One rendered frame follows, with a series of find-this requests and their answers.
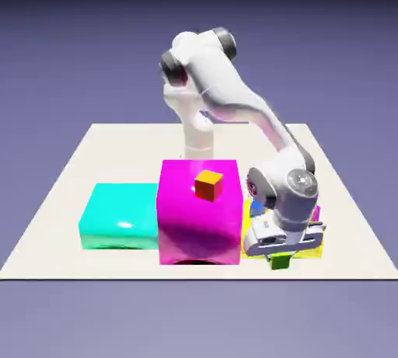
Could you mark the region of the large cyan box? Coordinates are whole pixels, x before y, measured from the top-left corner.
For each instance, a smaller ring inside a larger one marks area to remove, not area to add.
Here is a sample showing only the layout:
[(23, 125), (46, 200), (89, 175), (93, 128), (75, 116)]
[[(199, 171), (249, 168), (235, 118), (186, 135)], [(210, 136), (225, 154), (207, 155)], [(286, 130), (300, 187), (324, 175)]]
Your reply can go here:
[(156, 183), (97, 183), (79, 220), (84, 249), (158, 248)]

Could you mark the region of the small green cube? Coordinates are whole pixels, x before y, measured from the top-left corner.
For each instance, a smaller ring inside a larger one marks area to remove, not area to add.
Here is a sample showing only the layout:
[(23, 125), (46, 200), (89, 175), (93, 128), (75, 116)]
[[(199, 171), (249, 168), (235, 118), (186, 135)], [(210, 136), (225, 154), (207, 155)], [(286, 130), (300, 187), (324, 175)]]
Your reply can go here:
[(288, 269), (290, 266), (292, 255), (273, 254), (269, 256), (269, 264), (272, 270)]

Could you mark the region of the large magenta box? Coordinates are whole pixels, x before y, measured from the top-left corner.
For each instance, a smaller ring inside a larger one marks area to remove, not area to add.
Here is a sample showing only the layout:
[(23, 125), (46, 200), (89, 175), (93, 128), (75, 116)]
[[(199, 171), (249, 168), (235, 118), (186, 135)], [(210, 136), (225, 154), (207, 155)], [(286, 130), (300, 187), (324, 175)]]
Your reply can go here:
[[(195, 196), (204, 170), (222, 175), (213, 202)], [(159, 261), (238, 265), (241, 257), (243, 191), (235, 160), (165, 160), (156, 197)]]

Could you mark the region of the large yellow box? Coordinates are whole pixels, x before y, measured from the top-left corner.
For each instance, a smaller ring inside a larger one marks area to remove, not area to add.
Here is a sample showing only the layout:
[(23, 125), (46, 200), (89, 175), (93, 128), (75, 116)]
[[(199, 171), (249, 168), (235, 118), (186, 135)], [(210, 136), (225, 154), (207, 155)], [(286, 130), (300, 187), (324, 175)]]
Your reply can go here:
[[(249, 199), (244, 200), (243, 203), (243, 225), (242, 225), (242, 240), (244, 240), (247, 231), (250, 228), (250, 203)], [(317, 248), (305, 251), (299, 251), (292, 255), (293, 259), (320, 259), (323, 254), (323, 243)]]

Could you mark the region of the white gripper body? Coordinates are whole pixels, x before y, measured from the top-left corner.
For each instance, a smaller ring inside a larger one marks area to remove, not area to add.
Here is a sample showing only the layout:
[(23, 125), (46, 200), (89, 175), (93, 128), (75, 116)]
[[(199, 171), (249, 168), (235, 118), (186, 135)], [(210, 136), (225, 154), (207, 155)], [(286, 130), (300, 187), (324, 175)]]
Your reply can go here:
[(321, 221), (286, 221), (275, 212), (252, 217), (243, 239), (247, 256), (300, 252), (318, 248), (326, 225)]

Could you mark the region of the small orange cube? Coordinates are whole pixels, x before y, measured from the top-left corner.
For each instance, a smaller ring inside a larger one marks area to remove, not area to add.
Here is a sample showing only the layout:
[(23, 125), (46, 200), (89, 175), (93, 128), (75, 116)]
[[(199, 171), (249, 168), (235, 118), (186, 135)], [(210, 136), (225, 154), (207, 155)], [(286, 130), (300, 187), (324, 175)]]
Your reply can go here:
[(204, 169), (194, 180), (197, 198), (215, 202), (222, 193), (223, 174)]

